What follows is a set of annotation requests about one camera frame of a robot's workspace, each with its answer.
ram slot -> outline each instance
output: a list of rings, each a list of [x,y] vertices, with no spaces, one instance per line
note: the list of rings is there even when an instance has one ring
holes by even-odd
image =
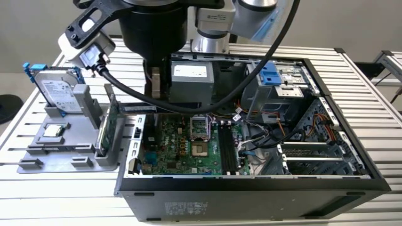
[[[235,175],[238,171],[238,161],[235,157],[234,142],[233,142],[233,130],[230,125],[221,125],[218,127],[221,160],[222,160],[222,172],[230,175]]]

white wall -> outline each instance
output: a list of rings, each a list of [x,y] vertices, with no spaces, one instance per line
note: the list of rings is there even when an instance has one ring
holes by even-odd
[[[401,9],[402,0],[302,0],[283,44],[342,47],[370,61],[383,49],[402,50]],[[79,13],[72,0],[0,0],[0,72],[20,72],[26,61],[51,64]],[[118,23],[106,30],[120,34]]]

hard drive label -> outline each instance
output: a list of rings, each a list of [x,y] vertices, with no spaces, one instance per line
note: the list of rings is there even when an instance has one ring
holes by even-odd
[[[60,110],[67,113],[82,112],[82,107],[66,81],[43,80],[43,85],[54,104]]]

aluminum extrusion table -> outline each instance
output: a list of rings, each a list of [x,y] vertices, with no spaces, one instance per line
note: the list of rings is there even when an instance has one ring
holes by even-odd
[[[107,66],[112,75],[143,92],[143,62],[138,54],[115,39],[116,50]],[[231,44],[234,54],[263,56],[267,46]],[[187,44],[183,51],[190,51]],[[361,142],[391,186],[391,192],[331,220],[160,222],[162,225],[402,225],[402,117],[342,51],[330,48],[281,47],[277,57],[309,58],[333,94]],[[54,65],[71,66],[60,55]],[[91,94],[108,103],[102,77],[84,73]],[[135,98],[115,89],[118,100]],[[44,120],[44,98],[34,91],[0,137],[0,162],[14,163],[26,154]],[[122,151],[130,149],[136,122],[124,128]],[[118,170],[96,173],[19,174],[16,165],[0,166],[0,225],[136,225],[139,223],[123,198],[114,197]]]
[[[382,51],[374,59],[374,63],[381,63],[396,76],[396,79],[385,79],[381,85],[402,86],[402,52]]]

motherboard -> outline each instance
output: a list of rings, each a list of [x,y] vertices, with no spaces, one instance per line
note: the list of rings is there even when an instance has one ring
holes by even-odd
[[[239,162],[235,151],[243,138],[241,124],[223,127],[206,115],[167,116],[159,128],[159,145],[144,153],[144,174],[227,175],[229,164],[234,174],[250,174],[247,160]]]

